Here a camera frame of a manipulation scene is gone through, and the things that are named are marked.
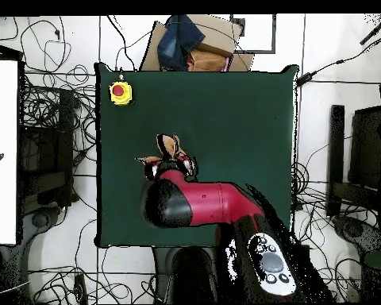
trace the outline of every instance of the white control panel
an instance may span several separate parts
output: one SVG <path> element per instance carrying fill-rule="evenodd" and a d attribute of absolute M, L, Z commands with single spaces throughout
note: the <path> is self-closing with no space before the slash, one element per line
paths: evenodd
<path fill-rule="evenodd" d="M 264 233 L 252 236 L 248 242 L 248 253 L 253 261 L 260 260 L 259 268 L 265 273 L 265 280 L 262 280 L 257 272 L 256 275 L 262 289 L 273 295 L 291 295 L 295 292 L 294 278 L 281 249 L 271 236 Z"/>

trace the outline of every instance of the blue cloth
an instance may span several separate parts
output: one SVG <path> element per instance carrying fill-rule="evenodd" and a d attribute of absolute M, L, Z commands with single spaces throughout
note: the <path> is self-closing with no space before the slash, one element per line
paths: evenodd
<path fill-rule="evenodd" d="M 203 41 L 205 35 L 184 14 L 172 15 L 165 26 L 167 32 L 162 37 L 157 48 L 160 67 L 186 71 L 187 56 Z"/>

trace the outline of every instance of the brown object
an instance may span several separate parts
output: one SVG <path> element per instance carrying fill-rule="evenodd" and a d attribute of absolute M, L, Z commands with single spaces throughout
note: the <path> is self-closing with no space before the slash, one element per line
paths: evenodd
<path fill-rule="evenodd" d="M 241 33 L 239 25 L 207 14 L 187 14 L 187 16 L 205 35 L 198 46 L 198 50 L 231 57 L 236 45 L 233 39 L 237 41 Z"/>
<path fill-rule="evenodd" d="M 227 71 L 248 71 L 252 65 L 254 54 L 234 54 Z"/>
<path fill-rule="evenodd" d="M 200 24 L 197 25 L 197 27 L 206 36 L 203 39 L 202 43 L 199 44 L 198 50 L 202 52 L 212 52 L 213 54 L 217 54 L 224 57 L 232 57 L 234 62 L 231 63 L 228 71 L 247 71 L 245 65 L 241 62 L 241 59 L 238 56 L 239 54 L 233 54 L 235 50 L 235 43 L 232 40 L 233 32 L 234 40 L 238 41 L 238 37 L 241 32 L 241 27 L 239 25 L 206 14 L 188 14 L 187 16 L 194 23 Z M 140 66 L 140 71 L 160 70 L 160 62 L 158 60 L 157 47 L 166 31 L 167 29 L 164 27 L 164 25 L 162 25 L 158 21 L 155 21 L 154 28 L 152 30 L 152 34 L 148 43 L 148 48 L 145 52 L 143 62 Z M 247 66 L 250 67 L 253 55 L 241 54 L 241 56 L 243 57 L 243 60 L 247 64 Z"/>
<path fill-rule="evenodd" d="M 220 71 L 225 66 L 224 56 L 196 49 L 190 52 L 190 61 L 188 71 Z"/>
<path fill-rule="evenodd" d="M 178 156 L 185 156 L 186 153 L 180 148 L 179 146 L 179 138 L 175 134 L 173 136 L 167 136 L 163 135 L 162 141 L 164 143 L 165 150 L 171 155 L 172 159 L 176 158 Z M 161 153 L 164 153 L 164 151 L 160 148 L 160 145 L 158 144 L 158 140 L 156 140 L 156 144 L 158 146 L 158 149 Z M 144 158 L 136 158 L 143 164 L 151 164 L 155 161 L 160 161 L 161 158 L 158 156 L 146 156 Z"/>

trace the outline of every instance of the white board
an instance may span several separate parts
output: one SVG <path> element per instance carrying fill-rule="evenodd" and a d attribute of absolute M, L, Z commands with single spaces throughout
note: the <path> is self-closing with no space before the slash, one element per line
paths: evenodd
<path fill-rule="evenodd" d="M 17 62 L 0 60 L 0 244 L 16 243 Z"/>

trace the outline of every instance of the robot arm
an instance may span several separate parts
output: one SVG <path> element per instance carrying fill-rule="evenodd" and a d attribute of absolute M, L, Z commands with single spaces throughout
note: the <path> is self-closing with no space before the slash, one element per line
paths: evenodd
<path fill-rule="evenodd" d="M 233 183 L 188 182 L 174 161 L 157 166 L 143 193 L 145 219 L 160 228 L 231 226 L 242 303 L 333 300 L 310 261 L 301 260 L 302 248 L 291 243 L 289 231 L 270 223 L 253 197 Z"/>

